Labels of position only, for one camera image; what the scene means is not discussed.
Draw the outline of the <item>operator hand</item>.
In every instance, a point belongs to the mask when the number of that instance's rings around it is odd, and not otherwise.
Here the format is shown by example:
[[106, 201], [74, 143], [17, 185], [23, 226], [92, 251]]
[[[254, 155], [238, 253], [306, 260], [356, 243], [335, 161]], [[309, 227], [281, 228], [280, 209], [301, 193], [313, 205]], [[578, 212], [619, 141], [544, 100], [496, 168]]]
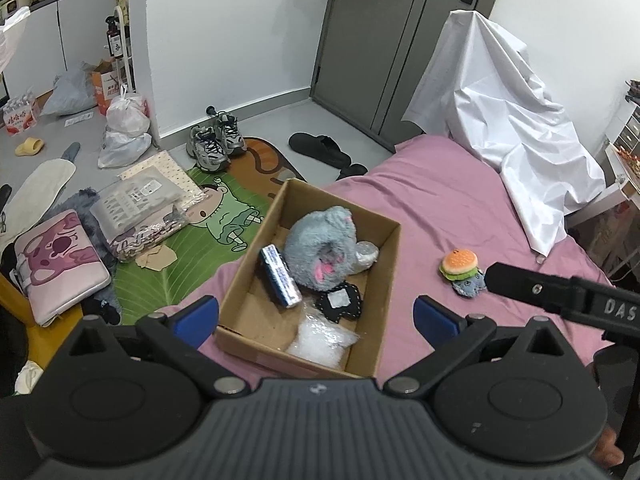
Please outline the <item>operator hand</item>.
[[590, 454], [590, 458], [603, 469], [611, 469], [623, 463], [625, 455], [616, 445], [617, 434], [613, 428], [606, 426]]

